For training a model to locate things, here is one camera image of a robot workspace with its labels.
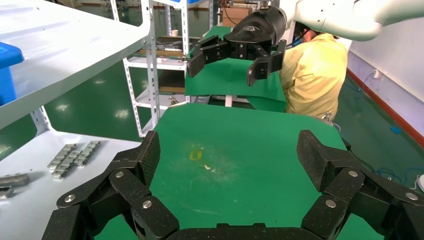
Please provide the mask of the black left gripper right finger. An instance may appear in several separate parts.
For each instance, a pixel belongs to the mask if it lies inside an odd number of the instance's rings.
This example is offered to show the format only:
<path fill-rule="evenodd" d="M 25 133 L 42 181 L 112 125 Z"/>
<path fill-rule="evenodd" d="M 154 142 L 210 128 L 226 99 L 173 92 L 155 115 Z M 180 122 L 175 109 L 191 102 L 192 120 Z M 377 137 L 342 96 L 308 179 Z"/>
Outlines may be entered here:
<path fill-rule="evenodd" d="M 364 219 L 386 240 L 424 237 L 424 198 L 367 170 L 349 151 L 322 144 L 310 130 L 299 132 L 296 153 L 320 197 L 301 227 L 334 240 L 351 215 Z"/>

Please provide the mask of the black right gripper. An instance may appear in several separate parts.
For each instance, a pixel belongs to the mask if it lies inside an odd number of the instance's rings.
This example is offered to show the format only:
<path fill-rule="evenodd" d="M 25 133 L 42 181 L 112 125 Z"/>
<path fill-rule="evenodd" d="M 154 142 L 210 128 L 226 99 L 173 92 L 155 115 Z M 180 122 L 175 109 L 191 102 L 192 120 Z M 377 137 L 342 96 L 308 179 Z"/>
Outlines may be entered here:
<path fill-rule="evenodd" d="M 247 85 L 252 87 L 282 69 L 287 41 L 280 39 L 286 24 L 285 13 L 278 7 L 250 13 L 224 38 L 215 34 L 194 45 L 186 63 L 188 76 L 193 78 L 205 65 L 226 58 L 254 60 L 247 70 Z"/>

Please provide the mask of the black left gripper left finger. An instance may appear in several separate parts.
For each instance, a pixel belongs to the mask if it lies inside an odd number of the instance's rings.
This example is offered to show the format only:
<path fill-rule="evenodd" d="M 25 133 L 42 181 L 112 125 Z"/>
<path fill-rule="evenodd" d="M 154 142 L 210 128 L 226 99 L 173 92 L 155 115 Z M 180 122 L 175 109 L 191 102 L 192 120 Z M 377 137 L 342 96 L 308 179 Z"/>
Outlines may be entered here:
<path fill-rule="evenodd" d="M 118 152 L 105 171 L 58 198 L 44 240 L 92 240 L 122 216 L 140 240 L 166 240 L 180 228 L 178 219 L 150 191 L 160 161 L 159 134 Z"/>

